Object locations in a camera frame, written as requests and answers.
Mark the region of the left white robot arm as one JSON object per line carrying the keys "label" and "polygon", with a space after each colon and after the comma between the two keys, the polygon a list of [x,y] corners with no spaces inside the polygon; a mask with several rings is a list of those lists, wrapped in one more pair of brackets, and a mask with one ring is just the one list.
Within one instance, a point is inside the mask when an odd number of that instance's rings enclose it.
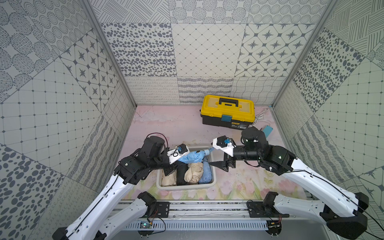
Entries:
{"label": "left white robot arm", "polygon": [[170,204],[158,203],[148,192],[143,192],[125,209],[112,215],[120,200],[145,180],[150,172],[174,169],[167,152],[168,141],[161,133],[149,134],[141,148],[119,161],[105,188],[90,206],[69,226],[58,228],[54,240],[110,240],[123,228],[144,217],[149,222],[166,218]]}

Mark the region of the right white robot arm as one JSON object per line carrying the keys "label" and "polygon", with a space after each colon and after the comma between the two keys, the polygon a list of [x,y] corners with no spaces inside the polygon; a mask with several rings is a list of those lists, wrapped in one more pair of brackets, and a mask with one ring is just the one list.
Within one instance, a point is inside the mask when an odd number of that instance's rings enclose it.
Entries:
{"label": "right white robot arm", "polygon": [[263,168],[298,184],[316,197],[316,200],[292,199],[270,191],[262,203],[248,201],[252,218],[269,218],[268,233],[281,231],[282,218],[300,216],[324,224],[333,233],[355,240],[368,228],[364,214],[369,207],[369,198],[363,193],[351,193],[330,182],[308,167],[295,154],[281,146],[270,145],[265,133],[255,127],[242,130],[241,145],[233,139],[221,136],[213,139],[212,146],[223,151],[222,161],[211,166],[225,172],[236,167],[237,161],[249,164],[257,162]]}

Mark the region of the beige umbrella black lining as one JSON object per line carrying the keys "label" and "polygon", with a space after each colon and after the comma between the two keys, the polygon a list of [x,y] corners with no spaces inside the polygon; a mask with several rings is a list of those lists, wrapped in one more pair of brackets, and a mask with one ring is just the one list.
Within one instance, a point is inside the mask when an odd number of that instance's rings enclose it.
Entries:
{"label": "beige umbrella black lining", "polygon": [[203,163],[189,164],[189,168],[184,175],[185,182],[188,184],[197,184],[204,174],[203,166]]}

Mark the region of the white plastic storage box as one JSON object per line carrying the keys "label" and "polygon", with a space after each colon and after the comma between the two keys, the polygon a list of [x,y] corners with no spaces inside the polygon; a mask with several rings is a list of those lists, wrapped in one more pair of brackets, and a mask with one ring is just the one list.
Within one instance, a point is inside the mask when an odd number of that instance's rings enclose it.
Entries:
{"label": "white plastic storage box", "polygon": [[[212,146],[190,146],[189,150],[191,152],[193,151],[203,151],[208,150]],[[215,160],[213,154],[208,155],[208,162],[211,163],[213,160]],[[162,186],[162,179],[163,179],[163,170],[157,170],[157,188],[162,191],[181,191],[181,190],[196,190],[196,189],[207,189],[210,187],[213,187],[217,182],[217,176],[216,176],[216,170],[214,170],[214,167],[210,166],[212,171],[212,181],[209,184],[197,184],[197,185],[183,185],[183,186]]]}

